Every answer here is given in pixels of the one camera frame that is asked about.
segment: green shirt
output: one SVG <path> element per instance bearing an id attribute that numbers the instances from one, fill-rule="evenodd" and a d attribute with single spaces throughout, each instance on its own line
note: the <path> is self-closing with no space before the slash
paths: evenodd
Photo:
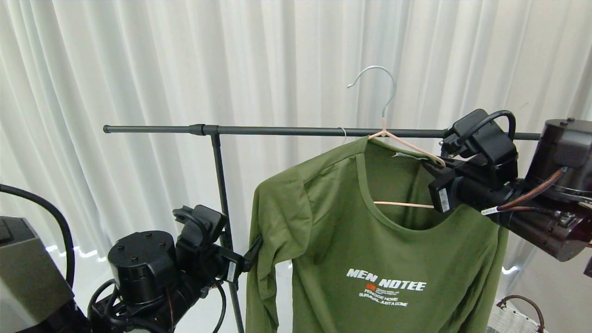
<path id="1" fill-rule="evenodd" d="M 247 278 L 247 333 L 281 324 L 274 266 L 286 260 L 294 333 L 485 331 L 507 231 L 466 205 L 374 204 L 432 203 L 418 156 L 364 137 L 257 187 L 250 239 L 263 245 Z"/>

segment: white curtain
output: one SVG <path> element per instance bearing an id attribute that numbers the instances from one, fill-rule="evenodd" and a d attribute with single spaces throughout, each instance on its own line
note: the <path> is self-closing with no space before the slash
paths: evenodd
<path id="1" fill-rule="evenodd" d="M 220 210 L 209 138 L 108 135 L 103 125 L 377 128 L 388 76 L 368 72 L 345 87 L 382 65 L 397 80 L 389 127 L 443 129 L 484 108 L 511 110 L 520 132 L 539 132 L 546 119 L 592 120 L 591 46 L 587 0 L 1 1 L 0 181 L 65 214 L 85 308 L 110 277 L 105 256 L 117 239 L 148 229 L 176 236 L 170 212 L 182 205 Z M 247 250 L 255 187 L 342 141 L 223 136 L 236 251 Z M 439 151 L 435 139 L 410 141 Z M 524 176 L 536 144 L 517 145 Z M 49 214 L 6 195 L 0 213 L 25 216 L 64 267 Z M 531 252 L 511 239 L 506 267 L 519 270 L 502 275 L 501 294 Z M 283 332 L 289 277 L 285 263 Z M 213 329 L 217 297 L 200 300 L 177 332 Z M 555 320 L 582 321 L 569 315 Z M 236 331 L 231 307 L 221 331 Z"/>

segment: shirt sleeve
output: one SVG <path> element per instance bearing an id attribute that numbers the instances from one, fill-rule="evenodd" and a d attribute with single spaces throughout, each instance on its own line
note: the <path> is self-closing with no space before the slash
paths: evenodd
<path id="1" fill-rule="evenodd" d="M 257 187 L 249 239 L 253 244 L 262 235 L 263 244 L 247 275 L 247 333 L 277 331 L 275 265 L 306 252 L 311 228 L 312 214 L 304 182 L 294 168 Z"/>
<path id="2" fill-rule="evenodd" d="M 503 265 L 504 256 L 506 255 L 506 245 L 508 241 L 508 230 L 499 227 L 497 244 L 494 247 L 493 260 L 490 265 L 485 265 L 478 273 L 476 280 L 477 288 L 475 292 L 470 295 L 473 306 L 469 307 L 470 313 L 466 320 L 462 323 L 458 332 L 472 333 L 485 332 L 487 329 L 487 322 L 491 313 L 491 308 L 494 305 L 497 285 L 500 281 L 501 267 Z"/>

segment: robotic arm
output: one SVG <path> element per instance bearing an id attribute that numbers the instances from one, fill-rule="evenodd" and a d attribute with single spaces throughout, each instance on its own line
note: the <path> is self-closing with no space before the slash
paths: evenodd
<path id="1" fill-rule="evenodd" d="M 494 122 L 497 117 L 510 121 L 508 134 Z M 517 177 L 515 131 L 511 112 L 488 115 L 481 109 L 447 129 L 441 142 L 446 167 L 424 163 L 435 178 L 429 185 L 434 207 L 445 213 L 467 204 L 558 260 L 570 260 L 592 240 L 592 122 L 548 120 L 524 179 Z M 67 223 L 53 205 L 7 188 L 0 184 L 0 192 L 48 209 L 60 224 L 66 248 L 73 247 Z M 176 243 L 170 234 L 154 230 L 126 236 L 111 248 L 107 258 L 114 279 L 95 292 L 88 318 L 73 300 L 73 266 L 64 281 L 27 221 L 0 216 L 0 331 L 121 333 L 143 328 L 168 333 L 216 287 L 223 299 L 217 332 L 226 308 L 220 283 L 235 283 L 250 270 L 262 238 L 241 256 L 215 244 L 227 216 L 201 205 L 183 206 L 173 215 L 184 224 Z M 67 259 L 73 262 L 71 251 Z M 592 259 L 584 274 L 592 277 Z M 113 293 L 97 300 L 110 285 Z"/>

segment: vertical pole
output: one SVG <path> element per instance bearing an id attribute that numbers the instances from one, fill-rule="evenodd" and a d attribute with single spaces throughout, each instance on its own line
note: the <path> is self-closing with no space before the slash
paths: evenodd
<path id="1" fill-rule="evenodd" d="M 226 198 L 226 182 L 224 180 L 224 168 L 222 165 L 222 150 L 220 148 L 220 135 L 211 134 L 212 146 L 214 147 L 214 162 L 216 164 L 216 176 L 218 177 L 218 189 L 220 191 L 220 204 L 222 205 L 222 213 L 226 216 L 228 214 L 228 199 Z M 232 233 L 230 231 L 230 217 L 229 222 L 224 227 L 224 232 L 220 235 L 220 243 L 223 247 L 232 250 Z M 236 319 L 236 328 L 239 333 L 244 333 L 243 318 L 240 313 L 238 281 L 229 283 L 230 298 L 232 300 L 232 308 L 234 309 L 234 318 Z"/>

